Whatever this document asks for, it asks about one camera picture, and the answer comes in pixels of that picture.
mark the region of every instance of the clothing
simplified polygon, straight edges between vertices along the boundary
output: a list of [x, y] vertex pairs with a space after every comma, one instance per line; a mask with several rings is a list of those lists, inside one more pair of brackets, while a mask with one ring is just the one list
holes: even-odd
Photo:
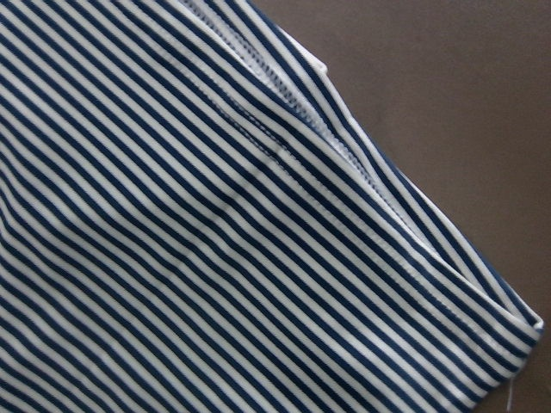
[[469, 411], [542, 320], [238, 0], [0, 5], [0, 406]]

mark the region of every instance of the striped fabric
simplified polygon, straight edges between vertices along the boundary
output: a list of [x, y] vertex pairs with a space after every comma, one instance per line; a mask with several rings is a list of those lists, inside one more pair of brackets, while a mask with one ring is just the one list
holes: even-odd
[[0, 3], [0, 407], [460, 412], [541, 319], [245, 0]]

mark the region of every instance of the brown surface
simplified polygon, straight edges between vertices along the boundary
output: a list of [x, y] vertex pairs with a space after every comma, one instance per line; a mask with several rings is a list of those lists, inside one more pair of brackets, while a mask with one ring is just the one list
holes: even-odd
[[[551, 328], [551, 2], [254, 1]], [[551, 412], [549, 337], [513, 412]], [[507, 392], [475, 412], [505, 412]]]

